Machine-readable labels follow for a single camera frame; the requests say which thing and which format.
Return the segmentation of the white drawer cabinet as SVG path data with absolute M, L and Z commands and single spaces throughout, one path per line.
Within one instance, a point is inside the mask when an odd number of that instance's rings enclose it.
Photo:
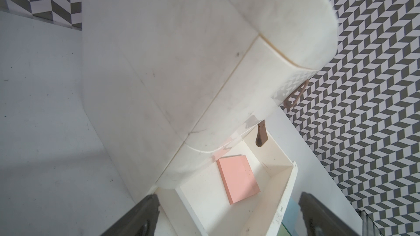
M 83 107 L 134 201 L 173 189 L 336 54 L 330 0 L 83 0 Z

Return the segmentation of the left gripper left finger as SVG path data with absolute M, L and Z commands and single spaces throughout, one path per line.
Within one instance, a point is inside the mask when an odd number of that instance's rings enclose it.
M 156 194 L 145 196 L 101 236 L 153 236 L 160 214 L 159 206 Z

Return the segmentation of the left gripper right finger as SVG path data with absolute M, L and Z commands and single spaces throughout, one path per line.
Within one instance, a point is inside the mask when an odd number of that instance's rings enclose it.
M 299 199 L 308 236 L 357 236 L 314 195 L 303 192 Z

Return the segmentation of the pink sticky note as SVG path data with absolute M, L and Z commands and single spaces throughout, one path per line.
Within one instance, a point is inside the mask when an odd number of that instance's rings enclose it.
M 245 155 L 222 157 L 216 161 L 230 205 L 260 192 Z

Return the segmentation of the brown bottom drawer handle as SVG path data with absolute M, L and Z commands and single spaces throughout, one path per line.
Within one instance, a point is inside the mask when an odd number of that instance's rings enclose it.
M 257 125 L 257 137 L 255 144 L 257 147 L 262 147 L 268 141 L 268 134 L 266 131 L 265 120 L 262 120 Z

